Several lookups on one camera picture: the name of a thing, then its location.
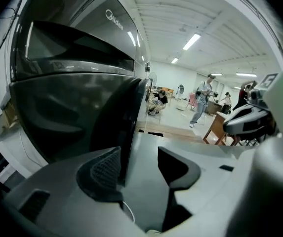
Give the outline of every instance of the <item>seated person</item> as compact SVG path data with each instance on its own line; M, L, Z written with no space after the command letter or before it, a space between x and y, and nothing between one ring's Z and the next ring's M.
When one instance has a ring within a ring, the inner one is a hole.
M164 109L166 107L167 104L167 97L165 95L165 91L164 90L160 90L159 93L154 94L154 98L151 100L153 102L154 105L157 106L161 106L161 110ZM158 110L154 110L154 108L149 109L148 113L150 115L155 115L157 114L159 111Z

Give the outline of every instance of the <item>pink chair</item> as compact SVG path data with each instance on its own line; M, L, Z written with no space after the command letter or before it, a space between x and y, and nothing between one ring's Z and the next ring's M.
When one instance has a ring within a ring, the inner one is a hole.
M190 101L188 103L188 105L191 105L191 110L192 110L192 107L197 107L197 101L196 101L196 97L195 97L195 94L194 93L190 93Z

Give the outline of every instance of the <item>midea logo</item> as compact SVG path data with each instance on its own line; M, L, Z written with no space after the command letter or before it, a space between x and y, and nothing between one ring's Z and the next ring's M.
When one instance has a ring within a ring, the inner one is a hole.
M120 29L122 29L122 25L116 20L111 10L107 9L105 11L105 15L109 20L112 20Z

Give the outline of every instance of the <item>brown desk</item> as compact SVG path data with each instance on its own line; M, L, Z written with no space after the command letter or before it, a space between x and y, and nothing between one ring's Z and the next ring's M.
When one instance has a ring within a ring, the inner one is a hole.
M213 101L209 101L205 112L210 115L215 115L217 112L221 111L221 108L222 108L222 105L217 104Z
M222 145L226 145L223 142L223 139L228 135L223 128L224 125L224 121L227 118L228 115L217 112L216 113L216 118L214 119L213 123L211 124L208 132L206 133L205 137L203 138L203 140L206 142L206 144L209 144L209 142L207 141L207 137L210 134L210 132L213 132L216 137L218 138L218 140L216 141L215 145L218 145L219 143L221 143ZM231 144L231 146L235 146L236 144L238 144L238 142L240 141L240 138L237 136L231 136L230 137L233 138L233 143Z

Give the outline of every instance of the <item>black shirt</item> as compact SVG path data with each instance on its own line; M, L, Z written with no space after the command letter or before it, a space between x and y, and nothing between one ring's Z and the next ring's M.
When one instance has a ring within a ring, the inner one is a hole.
M154 94L155 97L157 97L163 104L167 104L167 97L163 96L163 98L160 98L159 94Z

